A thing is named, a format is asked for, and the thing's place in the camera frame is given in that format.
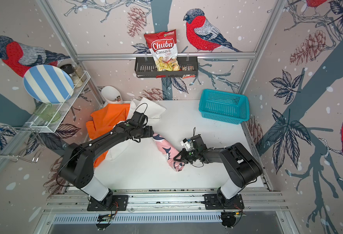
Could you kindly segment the pink shark print shorts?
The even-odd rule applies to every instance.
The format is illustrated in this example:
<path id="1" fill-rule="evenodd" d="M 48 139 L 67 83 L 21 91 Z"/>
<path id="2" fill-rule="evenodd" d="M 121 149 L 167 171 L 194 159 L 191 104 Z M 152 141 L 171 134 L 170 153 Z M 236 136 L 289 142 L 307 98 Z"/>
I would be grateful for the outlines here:
<path id="1" fill-rule="evenodd" d="M 168 165 L 176 172 L 182 171 L 185 163 L 181 161 L 180 152 L 159 134 L 153 135 L 153 141 L 158 150 L 166 157 Z"/>

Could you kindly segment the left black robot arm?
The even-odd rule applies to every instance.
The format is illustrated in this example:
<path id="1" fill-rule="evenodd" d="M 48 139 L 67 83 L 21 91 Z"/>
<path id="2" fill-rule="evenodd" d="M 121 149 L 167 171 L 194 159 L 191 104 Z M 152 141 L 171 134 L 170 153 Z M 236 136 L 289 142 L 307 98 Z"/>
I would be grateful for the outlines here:
<path id="1" fill-rule="evenodd" d="M 72 143 L 65 150 L 57 173 L 72 186 L 82 190 L 105 207 L 110 207 L 113 192 L 94 175 L 94 162 L 106 151 L 129 139 L 139 143 L 153 136 L 144 113 L 134 112 L 131 119 L 117 124 L 111 131 L 83 144 Z"/>

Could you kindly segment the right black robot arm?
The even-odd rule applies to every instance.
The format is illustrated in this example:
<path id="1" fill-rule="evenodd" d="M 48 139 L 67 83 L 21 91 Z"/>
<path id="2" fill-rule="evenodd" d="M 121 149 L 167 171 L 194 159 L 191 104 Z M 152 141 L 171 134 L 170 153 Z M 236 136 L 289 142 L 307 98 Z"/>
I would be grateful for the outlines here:
<path id="1" fill-rule="evenodd" d="M 208 148 L 200 134 L 184 139 L 184 147 L 173 160 L 184 164 L 200 161 L 203 165 L 222 163 L 229 175 L 227 182 L 218 189 L 218 197 L 226 202 L 235 198 L 249 184 L 257 181 L 263 168 L 241 143 L 224 148 Z"/>

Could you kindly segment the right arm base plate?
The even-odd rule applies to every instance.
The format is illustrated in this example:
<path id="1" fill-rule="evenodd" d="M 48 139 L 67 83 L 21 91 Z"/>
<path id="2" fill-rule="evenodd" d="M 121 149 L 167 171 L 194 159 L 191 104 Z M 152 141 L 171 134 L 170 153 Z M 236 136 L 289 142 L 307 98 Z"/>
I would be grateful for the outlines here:
<path id="1" fill-rule="evenodd" d="M 244 209 L 243 199 L 240 194 L 237 194 L 231 199 L 226 199 L 221 194 L 205 194 L 202 204 L 205 205 L 206 210 Z"/>

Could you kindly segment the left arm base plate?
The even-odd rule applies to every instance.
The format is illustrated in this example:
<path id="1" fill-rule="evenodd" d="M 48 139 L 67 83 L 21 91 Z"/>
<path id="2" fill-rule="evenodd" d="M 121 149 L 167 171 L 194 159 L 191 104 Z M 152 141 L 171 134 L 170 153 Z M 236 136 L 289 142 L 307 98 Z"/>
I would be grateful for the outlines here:
<path id="1" fill-rule="evenodd" d="M 127 209 L 129 196 L 127 195 L 109 195 L 103 201 L 97 201 L 90 197 L 87 211 L 103 212 L 103 211 L 125 211 Z"/>

